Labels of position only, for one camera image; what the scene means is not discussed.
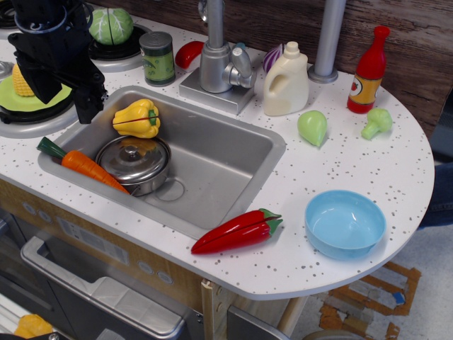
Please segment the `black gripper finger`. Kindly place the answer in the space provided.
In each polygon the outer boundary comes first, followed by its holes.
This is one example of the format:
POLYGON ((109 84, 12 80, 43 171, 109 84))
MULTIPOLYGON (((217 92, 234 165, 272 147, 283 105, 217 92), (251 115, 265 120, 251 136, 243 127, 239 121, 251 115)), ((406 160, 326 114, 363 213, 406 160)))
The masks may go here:
POLYGON ((73 100, 81 124, 90 124, 95 116, 103 110, 107 91, 103 86, 94 88, 80 87, 74 91, 73 100))

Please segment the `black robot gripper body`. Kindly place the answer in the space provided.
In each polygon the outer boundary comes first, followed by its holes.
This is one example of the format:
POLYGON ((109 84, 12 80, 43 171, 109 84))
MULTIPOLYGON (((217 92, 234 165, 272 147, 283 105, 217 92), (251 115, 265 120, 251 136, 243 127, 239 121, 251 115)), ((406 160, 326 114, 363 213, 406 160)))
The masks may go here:
POLYGON ((35 95, 48 103, 63 85, 83 105, 106 98, 104 76, 88 56, 93 9, 86 1, 13 1, 19 33, 8 41, 22 75, 35 95))

